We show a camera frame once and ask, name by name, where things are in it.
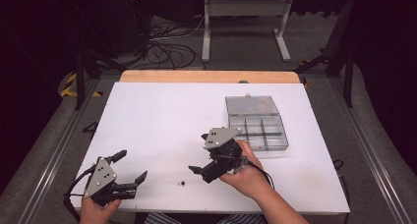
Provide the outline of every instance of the human hand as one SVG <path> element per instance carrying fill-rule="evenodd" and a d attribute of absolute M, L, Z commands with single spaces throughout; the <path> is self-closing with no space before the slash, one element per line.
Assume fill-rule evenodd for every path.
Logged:
<path fill-rule="evenodd" d="M 95 203 L 89 197 L 82 198 L 80 224 L 107 224 L 122 200 L 116 199 L 105 207 Z"/>
<path fill-rule="evenodd" d="M 248 156 L 251 162 L 263 169 L 260 160 L 255 156 L 251 147 L 243 140 L 238 140 L 236 142 L 239 143 L 242 148 L 242 155 Z M 234 187 L 244 196 L 248 196 L 253 199 L 258 196 L 262 196 L 265 191 L 273 190 L 268 181 L 265 179 L 265 176 L 252 166 L 246 166 L 234 175 L 225 173 L 220 177 L 220 180 Z"/>

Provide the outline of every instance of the white table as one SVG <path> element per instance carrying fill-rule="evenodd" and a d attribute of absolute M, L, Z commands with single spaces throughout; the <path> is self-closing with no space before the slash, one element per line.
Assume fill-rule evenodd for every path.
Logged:
<path fill-rule="evenodd" d="M 218 179 L 210 184 L 189 165 L 206 166 L 200 135 L 227 127 L 225 96 L 271 95 L 289 147 L 258 153 L 275 189 L 299 212 L 349 212 L 342 187 L 302 84 L 116 83 L 79 174 L 98 156 L 127 149 L 112 164 L 116 183 L 131 183 L 148 170 L 126 211 L 252 213 L 257 205 Z M 81 194 L 87 178 L 73 193 Z M 72 202 L 80 208 L 80 198 Z"/>

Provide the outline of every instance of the black cable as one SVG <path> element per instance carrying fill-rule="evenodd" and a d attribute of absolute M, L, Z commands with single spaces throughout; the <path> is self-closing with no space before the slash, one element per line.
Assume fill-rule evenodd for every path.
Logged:
<path fill-rule="evenodd" d="M 71 213 L 71 215 L 73 215 L 73 217 L 77 220 L 77 222 L 80 222 L 80 215 L 78 214 L 78 212 L 76 211 L 76 209 L 74 208 L 74 205 L 71 203 L 71 191 L 73 190 L 73 188 L 76 186 L 76 184 L 79 183 L 79 181 L 87 174 L 92 173 L 95 169 L 95 165 L 92 165 L 88 170 L 86 170 L 82 175 L 80 175 L 70 186 L 70 188 L 68 189 L 68 191 L 64 194 L 64 206 L 67 208 L 67 210 Z"/>
<path fill-rule="evenodd" d="M 242 158 L 241 157 L 240 158 L 236 158 L 236 157 L 232 157 L 232 156 L 228 156 L 228 155 L 221 155 L 221 154 L 218 154 L 216 156 L 213 156 L 212 158 L 225 158 L 225 159 L 231 159 L 231 160 L 235 160 L 235 161 L 239 161 L 239 162 L 242 161 Z M 270 174 L 268 174 L 266 171 L 264 171 L 264 169 L 258 167 L 251 160 L 248 160 L 248 165 L 251 166 L 251 167 L 253 167 L 253 168 L 255 168 L 255 169 L 257 169 L 259 172 L 261 172 L 264 175 L 265 179 L 267 180 L 268 184 L 270 184 L 273 187 L 273 189 L 275 190 L 275 185 L 273 184 L 273 179 L 270 176 Z"/>
<path fill-rule="evenodd" d="M 342 185 L 344 195 L 346 196 L 347 205 L 350 208 L 349 190 L 347 189 L 347 186 L 346 186 L 346 180 L 344 179 L 343 174 L 341 174 L 341 172 L 340 172 L 340 168 L 344 165 L 344 162 L 340 159 L 335 159 L 333 161 L 333 165 L 334 165 L 334 169 L 336 169 L 337 175 L 338 175 L 340 183 Z M 350 212 L 346 213 L 346 215 L 344 216 L 343 224 L 346 224 L 349 221 L 349 215 L 350 215 Z"/>
<path fill-rule="evenodd" d="M 186 51 L 186 52 L 191 53 L 192 54 L 191 60 L 188 61 L 187 63 L 183 63 L 185 60 L 185 56 L 180 51 Z M 178 54 L 181 58 L 180 61 L 175 62 L 172 59 L 173 54 Z M 186 68 L 190 66 L 192 63 L 194 63 L 194 61 L 196 60 L 196 56 L 198 56 L 199 59 L 202 61 L 203 69 L 206 70 L 207 69 L 206 65 L 204 64 L 201 56 L 197 54 L 192 48 L 186 45 L 181 45 L 181 44 L 169 44 L 169 43 L 164 44 L 155 40 L 149 40 L 149 47 L 146 51 L 145 59 L 148 60 L 150 63 L 139 64 L 139 65 L 134 66 L 132 69 L 138 69 L 138 70 L 173 69 L 173 70 L 176 70 L 176 69 Z M 166 63 L 168 61 L 171 62 L 171 65 L 172 65 L 171 68 L 160 68 L 163 63 Z M 152 65 L 152 64 L 155 64 L 157 66 L 140 68 L 142 66 Z"/>
<path fill-rule="evenodd" d="M 202 18 L 199 22 L 199 24 L 196 27 L 192 27 L 192 28 L 188 28 L 185 27 L 183 25 L 179 25 L 175 28 L 171 28 L 171 29 L 165 29 L 164 27 L 159 27 L 158 26 L 154 26 L 152 29 L 159 29 L 159 32 L 154 32 L 151 37 L 152 38 L 172 38 L 172 37 L 185 37 L 188 35 L 193 34 L 202 24 L 204 18 Z M 172 34 L 173 32 L 179 32 L 179 31 L 183 31 L 180 32 L 179 34 Z"/>
<path fill-rule="evenodd" d="M 176 24 L 173 22 L 160 23 L 157 26 L 152 27 L 153 33 L 150 35 L 150 37 L 151 38 L 180 37 L 185 34 L 193 33 L 193 31 L 195 30 L 195 28 L 187 28 L 186 30 L 184 30 L 184 32 L 180 34 L 171 34 L 171 32 L 176 32 L 179 28 L 186 28 L 186 27 L 184 25 Z"/>
<path fill-rule="evenodd" d="M 275 185 L 273 184 L 273 180 L 272 177 L 270 176 L 270 174 L 268 174 L 266 171 L 264 171 L 264 169 L 258 167 L 255 163 L 253 163 L 252 161 L 248 161 L 248 165 L 254 167 L 255 169 L 257 169 L 258 171 L 260 171 L 265 179 L 267 179 L 267 182 L 273 187 L 273 189 L 275 190 Z"/>

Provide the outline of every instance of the yellow tape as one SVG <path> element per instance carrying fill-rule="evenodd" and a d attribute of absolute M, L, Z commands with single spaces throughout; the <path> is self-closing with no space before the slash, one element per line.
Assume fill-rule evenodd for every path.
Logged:
<path fill-rule="evenodd" d="M 70 96 L 70 97 L 77 97 L 77 93 L 74 91 L 70 91 L 71 85 L 73 84 L 74 80 L 77 78 L 77 74 L 73 73 L 70 78 L 67 80 L 67 83 L 64 86 L 64 89 L 61 91 L 61 96 Z M 102 91 L 96 91 L 92 94 L 95 97 L 101 97 L 103 95 Z"/>

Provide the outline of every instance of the wooden table edge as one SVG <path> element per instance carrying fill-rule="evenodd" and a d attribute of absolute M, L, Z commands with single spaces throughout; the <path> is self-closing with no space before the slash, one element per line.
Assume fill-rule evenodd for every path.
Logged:
<path fill-rule="evenodd" d="M 250 84 L 299 84 L 294 72 L 270 71 L 144 71 L 123 72 L 122 83 L 239 83 Z"/>

